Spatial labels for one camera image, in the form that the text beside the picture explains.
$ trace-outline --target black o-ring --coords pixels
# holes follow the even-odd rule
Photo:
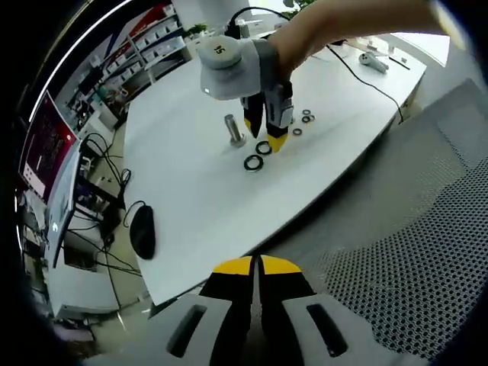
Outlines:
[[[261,151],[260,148],[261,146],[267,146],[268,147],[268,150],[267,151]],[[273,152],[273,149],[271,148],[271,146],[269,146],[269,142],[268,141],[261,141],[260,143],[258,143],[256,145],[256,152],[260,155],[269,155]]]
[[[249,162],[253,159],[257,159],[258,160],[258,166],[256,166],[255,168],[251,168],[249,166]],[[244,169],[247,170],[248,172],[257,172],[258,170],[260,170],[262,168],[262,166],[265,164],[265,162],[263,161],[262,157],[259,156],[259,155],[250,155],[246,158],[246,160],[244,160]]]

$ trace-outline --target mesh surface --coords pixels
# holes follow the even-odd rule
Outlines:
[[[299,265],[394,351],[434,358],[486,283],[484,98],[468,82],[386,135],[345,187],[265,250]]]

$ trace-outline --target human arm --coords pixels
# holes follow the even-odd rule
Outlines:
[[[278,49],[281,76],[288,79],[328,43],[397,31],[442,33],[426,0],[317,0],[269,41]]]

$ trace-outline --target metal bolt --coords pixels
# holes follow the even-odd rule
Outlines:
[[[246,144],[246,135],[239,132],[234,116],[232,114],[226,115],[225,122],[230,133],[230,144],[236,148],[244,146]]]

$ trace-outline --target white desk surface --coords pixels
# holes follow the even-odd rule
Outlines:
[[[408,57],[407,70],[386,59],[386,75],[362,66],[361,51],[344,46],[345,61],[366,82],[401,105],[425,66]],[[395,104],[361,84],[328,50],[309,58],[293,74],[293,127],[277,154],[264,156],[259,172],[244,159],[265,140],[254,140],[238,100],[215,101],[200,91],[200,61],[192,60],[161,78],[130,106],[124,164],[132,170],[127,207],[144,200],[154,210],[156,254],[139,265],[154,304],[205,280],[221,262],[250,252],[276,233],[339,178],[387,127]],[[314,122],[303,124],[310,109]],[[234,114],[248,142],[229,144],[224,125]],[[130,213],[129,222],[136,210]]]

